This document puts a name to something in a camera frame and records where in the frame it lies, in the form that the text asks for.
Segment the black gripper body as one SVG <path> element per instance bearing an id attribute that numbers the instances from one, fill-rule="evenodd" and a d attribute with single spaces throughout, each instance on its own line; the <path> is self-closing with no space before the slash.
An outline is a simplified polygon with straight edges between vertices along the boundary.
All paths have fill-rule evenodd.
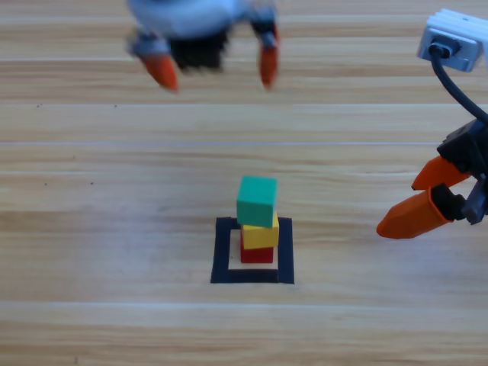
<path id="1" fill-rule="evenodd" d="M 247 23 L 262 47 L 279 46 L 274 6 L 133 6 L 139 24 L 127 44 L 131 55 L 165 54 L 182 72 L 220 72 L 229 33 Z"/>
<path id="2" fill-rule="evenodd" d="M 487 125 L 472 120 L 448 134 L 437 150 L 460 173 L 477 180 L 461 213 L 471 225 L 481 222 L 487 215 Z"/>

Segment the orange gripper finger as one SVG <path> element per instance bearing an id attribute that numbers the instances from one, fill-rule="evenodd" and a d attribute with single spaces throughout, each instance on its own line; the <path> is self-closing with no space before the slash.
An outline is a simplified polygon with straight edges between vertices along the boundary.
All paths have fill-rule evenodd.
<path id="1" fill-rule="evenodd" d="M 159 54 L 144 56 L 142 63 L 146 71 L 156 81 L 156 83 L 171 92 L 178 91 L 178 77 L 172 58 L 169 55 Z"/>
<path id="2" fill-rule="evenodd" d="M 414 191 L 427 191 L 445 185 L 448 188 L 471 177 L 469 172 L 460 172 L 452 162 L 437 156 L 429 160 L 412 183 Z"/>
<path id="3" fill-rule="evenodd" d="M 258 66 L 261 82 L 266 89 L 270 89 L 278 76 L 279 46 L 262 47 L 259 54 Z"/>
<path id="4" fill-rule="evenodd" d="M 412 239 L 448 223 L 463 220 L 466 203 L 446 184 L 428 188 L 391 207 L 377 225 L 377 234 L 388 239 Z"/>

